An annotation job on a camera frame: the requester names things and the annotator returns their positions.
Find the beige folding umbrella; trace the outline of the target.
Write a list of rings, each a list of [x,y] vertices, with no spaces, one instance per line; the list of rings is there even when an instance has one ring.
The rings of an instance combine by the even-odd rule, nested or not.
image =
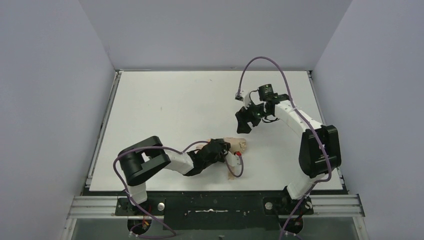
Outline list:
[[[240,178],[245,170],[245,163],[243,160],[243,153],[245,152],[246,148],[247,148],[247,140],[245,138],[236,138],[236,137],[224,137],[224,138],[217,138],[217,139],[223,139],[225,142],[230,143],[230,150],[228,152],[229,153],[234,153],[234,152],[240,152],[241,153],[241,159],[242,159],[242,166],[237,166],[237,167],[231,167],[228,165],[227,163],[227,155],[225,156],[224,159],[224,163],[225,166],[227,168],[227,179],[228,180],[235,180],[236,178]]]

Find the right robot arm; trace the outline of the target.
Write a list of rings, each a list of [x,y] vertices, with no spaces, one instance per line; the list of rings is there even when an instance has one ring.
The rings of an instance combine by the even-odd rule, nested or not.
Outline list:
[[[327,182],[330,174],[342,163],[338,130],[333,125],[324,125],[294,106],[287,94],[274,92],[271,84],[265,84],[256,92],[259,103],[251,95],[236,95],[243,106],[235,113],[238,134],[249,134],[260,122],[285,123],[299,138],[298,168],[294,179],[284,188],[292,200],[308,195],[317,183]]]

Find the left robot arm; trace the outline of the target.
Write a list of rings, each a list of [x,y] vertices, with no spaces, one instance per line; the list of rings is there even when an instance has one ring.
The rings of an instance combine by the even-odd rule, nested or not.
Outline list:
[[[147,201],[146,182],[163,169],[175,171],[183,176],[200,174],[209,166],[224,163],[230,152],[231,143],[223,138],[203,142],[200,149],[189,151],[193,145],[179,151],[162,144],[158,136],[151,136],[119,152],[113,163],[119,163],[124,177],[118,178],[124,183],[124,191],[133,206]]]

